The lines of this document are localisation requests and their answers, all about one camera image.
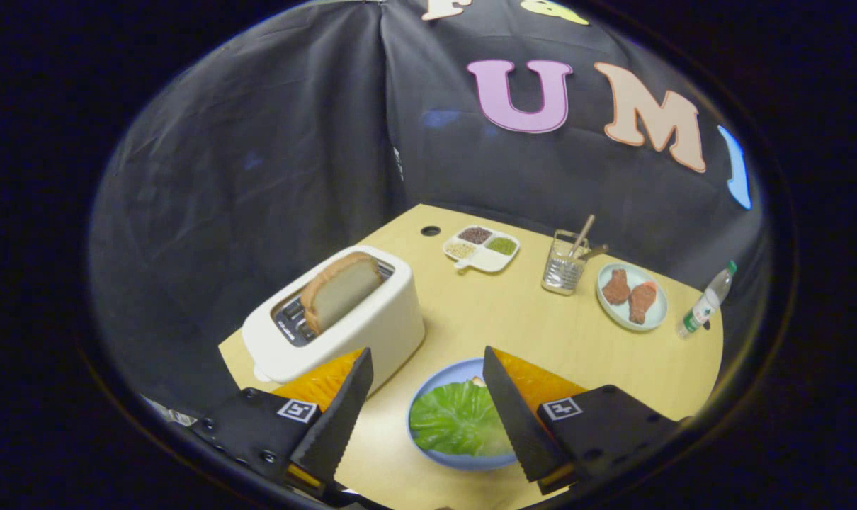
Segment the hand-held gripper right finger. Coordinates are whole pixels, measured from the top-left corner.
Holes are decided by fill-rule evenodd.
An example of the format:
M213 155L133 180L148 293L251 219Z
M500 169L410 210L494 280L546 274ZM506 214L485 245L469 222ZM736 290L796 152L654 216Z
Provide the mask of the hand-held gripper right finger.
M543 494L612 477L681 426L616 385L587 390L493 346L483 376L523 474Z

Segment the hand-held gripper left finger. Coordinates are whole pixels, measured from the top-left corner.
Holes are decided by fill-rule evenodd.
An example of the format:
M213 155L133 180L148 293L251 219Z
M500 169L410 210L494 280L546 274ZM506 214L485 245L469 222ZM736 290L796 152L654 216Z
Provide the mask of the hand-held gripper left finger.
M366 346L272 392L244 388L190 430L227 460L320 497L334 483L369 396L372 357Z

